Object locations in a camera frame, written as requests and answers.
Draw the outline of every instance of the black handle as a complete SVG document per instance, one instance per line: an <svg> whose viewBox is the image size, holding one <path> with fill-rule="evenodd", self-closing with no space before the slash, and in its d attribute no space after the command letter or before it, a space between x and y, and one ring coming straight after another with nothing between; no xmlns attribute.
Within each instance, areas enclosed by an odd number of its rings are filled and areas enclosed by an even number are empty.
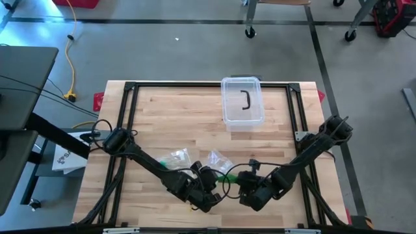
<svg viewBox="0 0 416 234"><path fill-rule="evenodd" d="M250 100L250 94L248 93L248 91L245 90L240 90L240 92L243 92L247 95L247 107L243 107L242 110L248 110L250 108L250 106L252 105L252 101Z"/></svg>

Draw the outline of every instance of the green object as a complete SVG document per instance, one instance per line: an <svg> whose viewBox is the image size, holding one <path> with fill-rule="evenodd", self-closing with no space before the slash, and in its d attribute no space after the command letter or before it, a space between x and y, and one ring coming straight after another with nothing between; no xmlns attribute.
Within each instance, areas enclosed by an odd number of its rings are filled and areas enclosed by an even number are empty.
<svg viewBox="0 0 416 234"><path fill-rule="evenodd" d="M229 179L230 183L235 183L237 181L237 176L232 175L232 174L227 175L227 178ZM228 180L223 175L221 175L218 178L218 182L224 183L224 181L225 181L225 183L228 183Z"/></svg>

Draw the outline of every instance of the red machine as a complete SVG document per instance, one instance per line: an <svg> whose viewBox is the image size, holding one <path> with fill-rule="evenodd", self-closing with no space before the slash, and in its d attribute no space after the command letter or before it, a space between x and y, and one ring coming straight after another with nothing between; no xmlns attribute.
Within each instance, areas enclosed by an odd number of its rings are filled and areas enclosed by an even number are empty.
<svg viewBox="0 0 416 234"><path fill-rule="evenodd" d="M416 0L379 0L372 12L378 36L395 37L416 16Z"/></svg>
<svg viewBox="0 0 416 234"><path fill-rule="evenodd" d="M68 6L66 0L52 0L56 5ZM99 0L69 0L73 7L95 8Z"/></svg>

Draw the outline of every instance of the yellow extension cord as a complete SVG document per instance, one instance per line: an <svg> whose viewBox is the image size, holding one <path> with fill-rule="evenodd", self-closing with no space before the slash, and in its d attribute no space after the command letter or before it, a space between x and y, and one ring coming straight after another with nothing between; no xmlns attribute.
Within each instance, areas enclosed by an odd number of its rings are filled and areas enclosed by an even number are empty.
<svg viewBox="0 0 416 234"><path fill-rule="evenodd" d="M87 124L94 124L94 123L95 123L95 121L82 122L82 123L78 123L77 125L72 126L72 128L76 129L77 127L84 126L84 125L87 125Z"/></svg>
<svg viewBox="0 0 416 234"><path fill-rule="evenodd" d="M66 93L64 95L64 98L70 100L71 102L75 102L75 99L77 98L77 95L73 91L74 86L75 86L75 69L73 68L72 61L71 61L70 57L68 56L68 50L69 50L69 47L70 47L70 42L73 41L73 36L74 36L74 34L77 30L77 16L75 16L75 11L73 10L70 1L66 0L66 2L68 3L68 5L71 8L72 16L73 16L73 20L74 20L74 26L73 26L73 30L72 30L71 34L68 35L68 41L66 42L66 47L65 47L65 57L66 57L66 60L68 61L68 63L70 64L71 70L72 70L72 84L71 84L71 88L68 90L68 93Z"/></svg>

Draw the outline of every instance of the cable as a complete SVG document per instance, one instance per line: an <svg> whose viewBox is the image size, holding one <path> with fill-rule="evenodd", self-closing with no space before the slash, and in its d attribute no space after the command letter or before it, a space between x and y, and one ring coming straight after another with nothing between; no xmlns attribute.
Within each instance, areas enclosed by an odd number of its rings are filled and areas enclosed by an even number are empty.
<svg viewBox="0 0 416 234"><path fill-rule="evenodd" d="M324 152L329 154L333 158L333 161L335 162L335 155L333 153L329 152L328 150L325 150Z"/></svg>
<svg viewBox="0 0 416 234"><path fill-rule="evenodd" d="M231 181L229 180L229 178L227 177L227 175L226 175L225 173L223 173L223 172L221 172L221 171L219 171L219 170L215 170L215 169L212 169L212 168L210 168L210 169L208 169L208 170L213 171L213 172L216 172L216 173L219 173L219 174L221 174L221 176L224 176L224 179L227 179L227 184L228 184L228 189L227 189L227 191L225 191L225 190L224 190L224 182L222 182L222 184L223 184L222 188L223 188L224 195L220 198L220 200L219 200L219 201L213 202L214 204L218 204L218 203L220 203L220 202L221 202L224 198L228 197L228 193L229 193L229 191L231 190Z"/></svg>
<svg viewBox="0 0 416 234"><path fill-rule="evenodd" d="M94 136L94 133L96 131L96 126L99 122L105 122L110 127L110 132L112 132L112 126L111 126L111 123L108 120L101 119L101 120L97 120L91 127L92 142L97 146L98 149L104 150L103 146L98 145L96 137Z"/></svg>
<svg viewBox="0 0 416 234"><path fill-rule="evenodd" d="M75 129L75 128L80 127L80 126L84 126L84 125L87 125L87 124L94 124L94 123L95 123L95 121L82 122L82 123L75 124L74 126L72 126L72 128Z"/></svg>
<svg viewBox="0 0 416 234"><path fill-rule="evenodd" d="M47 78L47 80L50 82L50 83L52 83L52 85L55 87L55 88L57 88L58 90L59 90L59 92L62 94L62 96L64 96L64 92L53 82L53 81L51 81L49 78Z"/></svg>
<svg viewBox="0 0 416 234"><path fill-rule="evenodd" d="M32 90L24 90L24 89L19 89L19 88L2 88L2 87L0 87L0 89L5 89L5 90L15 90L15 91L23 91L23 92L31 92L31 93L33 93L33 94L38 95L38 93L37 93L37 92L32 91ZM69 107L69 108L71 108L71 109L74 109L74 110L76 110L76 111L79 111L79 112L81 112L81 113L83 113L83 114L87 114L87 115L89 115L89 116L91 116L91 117L95 117L95 118L97 117L97 116L91 115L89 112L84 112L84 111L83 111L83 109L82 109L82 110L79 110L79 109L73 108L73 107L71 107L70 105L67 105L67 104L65 104L65 103L61 103L60 101L55 100L55 99L53 99L52 97L48 97L48 96L43 95L43 94L39 94L39 95L41 95L42 97L45 97L45 98L47 98L47 99L50 99L50 100L52 100L52 101L56 101L57 103L60 103L60 104L62 104L62 105L64 105L64 106Z"/></svg>
<svg viewBox="0 0 416 234"><path fill-rule="evenodd" d="M86 111L86 112L88 112L88 113L90 113L90 114L94 115L95 117L98 117L98 114L96 114L96 113L94 113L94 112L90 112L89 110L82 109L82 108L78 107L77 105L75 105L75 104L73 104L73 103L69 102L67 99L64 99L63 97L60 97L60 96L58 96L58 95L56 95L56 94L54 94L54 93L52 93L52 92L50 92L50 91L48 91L48 90L44 90L44 89L38 88L38 87L33 86L33 85L31 85L31 84L28 84L28 83L25 83L25 82L22 82L22 81L18 81L17 79L13 79L13 78L7 77L7 76L5 76L5 75L0 75L0 77L3 77L3 78L5 78L5 79L9 79L9 80L11 80L11 81L15 81L15 82L20 83L20 84L23 84L23 85L30 86L30 87L32 87L32 88L35 88L35 89L39 90L39 91L44 91L44 92L47 92L48 94L51 94L51 95L53 95L53 96L55 96L55 97L58 97L59 99L64 100L66 103L69 103L70 105L74 106L75 108L81 109L81 110L83 110L83 111Z"/></svg>
<svg viewBox="0 0 416 234"><path fill-rule="evenodd" d="M404 33L406 33L408 36L416 40L416 36L412 36L410 33L408 33L405 29L403 29Z"/></svg>
<svg viewBox="0 0 416 234"><path fill-rule="evenodd" d="M91 152L93 152L93 151L96 151L96 150L98 150L99 148L94 148L94 149L90 149L90 152L89 153L91 153Z"/></svg>
<svg viewBox="0 0 416 234"><path fill-rule="evenodd" d="M252 164L250 164L250 163L239 163L239 164L236 164L236 165L234 165L233 167L231 167L228 171L227 171L227 173L224 175L224 177L226 177L226 178L228 178L227 176L228 176L228 174L234 169L234 168L236 168L236 167L238 167L238 166L251 166L251 165L253 165L253 164L260 164L260 165L272 165L272 166L285 166L285 167L292 167L292 166L299 166L300 164L302 164L303 162L297 162L297 163L293 163L293 164L280 164L280 163L271 163L271 162L255 162L255 163L252 163ZM219 202L221 202L225 197L227 197L227 198L231 198L231 199L239 199L240 198L240 196L238 196L238 197L232 197L232 196L229 196L228 195L228 193L229 193L229 191L231 190L231 185L229 186L229 188L227 189L227 191L226 191L226 189L225 189L225 187L224 187L224 183L222 183L222 191L224 192L224 197L220 200L220 201L218 201L218 203Z"/></svg>
<svg viewBox="0 0 416 234"><path fill-rule="evenodd" d="M73 10L70 1L66 0L66 2L68 3L68 5L71 8L74 24L73 24L73 29L72 29L71 34L67 35L68 41L66 42L66 47L65 47L65 57L66 57L66 60L68 61L68 63L70 64L71 70L72 70L72 83L71 83L71 88L68 90L68 93L66 93L64 95L64 98L66 98L66 99L68 99L72 102L75 102L75 99L77 97L77 95L73 92L73 88L75 86L75 69L73 68L72 61L71 61L70 57L68 56L68 50L69 50L70 42L73 41L73 36L74 36L74 34L77 30L77 16L75 15L75 11Z"/></svg>

